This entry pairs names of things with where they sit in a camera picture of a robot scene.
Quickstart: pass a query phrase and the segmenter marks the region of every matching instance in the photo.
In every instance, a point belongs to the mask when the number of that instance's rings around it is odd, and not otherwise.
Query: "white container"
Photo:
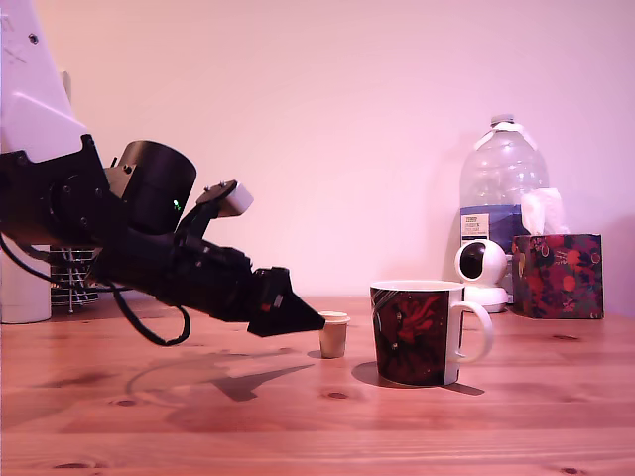
[[[11,251],[30,268],[50,275],[48,263],[27,256],[13,243]],[[36,247],[48,251],[48,246]],[[26,324],[51,318],[51,284],[30,275],[0,251],[0,321]]]
[[[346,328],[350,317],[345,312],[320,312],[326,323],[319,332],[319,351],[322,359],[342,357],[346,350]]]

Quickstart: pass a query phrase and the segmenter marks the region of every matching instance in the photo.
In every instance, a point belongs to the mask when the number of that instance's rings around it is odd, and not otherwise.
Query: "bottle label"
[[[523,227],[520,205],[464,207],[460,210],[460,224],[462,244],[469,240],[488,239],[498,243],[508,255],[512,252],[514,236],[528,234],[528,231]],[[479,234],[476,230],[483,230],[483,233]]]
[[[474,213],[460,217],[460,244],[470,240],[489,239],[489,214]]]

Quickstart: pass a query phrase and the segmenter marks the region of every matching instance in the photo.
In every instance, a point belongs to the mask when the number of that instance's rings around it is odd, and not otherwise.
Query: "wood grain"
[[[351,315],[344,358],[320,359],[315,332],[261,339],[195,312],[191,339],[160,348],[108,300],[3,326],[3,474],[635,474],[635,321],[494,315],[459,384],[396,388],[368,300],[309,301]],[[177,311],[132,305],[179,332]]]

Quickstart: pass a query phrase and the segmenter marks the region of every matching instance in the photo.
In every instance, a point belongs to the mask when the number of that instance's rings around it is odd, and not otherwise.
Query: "water bottle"
[[[460,176],[461,245],[478,238],[498,243],[507,255],[501,286],[513,302],[511,248],[523,227],[520,197],[549,187],[547,166],[538,147],[512,114],[492,117],[491,129],[467,157]]]

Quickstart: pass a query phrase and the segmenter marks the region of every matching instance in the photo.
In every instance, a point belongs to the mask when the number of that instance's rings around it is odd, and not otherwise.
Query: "small paper cup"
[[[346,312],[320,312],[326,323],[319,332],[319,351],[322,359],[342,357],[346,350],[346,327],[350,317]]]

